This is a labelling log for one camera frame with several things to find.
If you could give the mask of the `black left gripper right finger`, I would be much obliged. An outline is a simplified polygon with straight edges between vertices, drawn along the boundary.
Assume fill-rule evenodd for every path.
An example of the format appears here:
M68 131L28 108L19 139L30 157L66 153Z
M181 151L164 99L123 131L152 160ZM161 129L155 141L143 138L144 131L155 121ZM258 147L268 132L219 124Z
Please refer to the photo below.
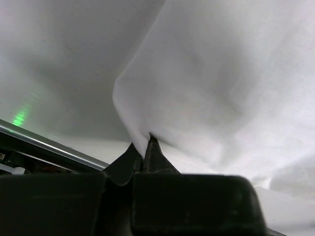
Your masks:
M152 133L150 133L150 139L143 160L143 172L180 174L164 156L157 138Z

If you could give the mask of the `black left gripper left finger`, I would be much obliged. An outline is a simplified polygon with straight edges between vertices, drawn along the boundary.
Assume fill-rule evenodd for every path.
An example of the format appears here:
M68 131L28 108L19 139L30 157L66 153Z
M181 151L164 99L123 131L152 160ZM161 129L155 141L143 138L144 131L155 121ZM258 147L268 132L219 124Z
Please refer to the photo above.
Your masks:
M131 143L127 150L113 163L106 167L103 172L106 177L116 186L127 185L135 171L142 168L142 156Z

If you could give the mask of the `white red print t shirt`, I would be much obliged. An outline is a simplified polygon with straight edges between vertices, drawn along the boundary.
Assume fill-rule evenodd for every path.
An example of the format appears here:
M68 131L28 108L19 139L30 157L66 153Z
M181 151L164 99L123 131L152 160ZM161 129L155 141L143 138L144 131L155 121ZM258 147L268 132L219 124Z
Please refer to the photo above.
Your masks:
M168 0L113 102L140 153L245 176L270 228L314 235L314 1Z

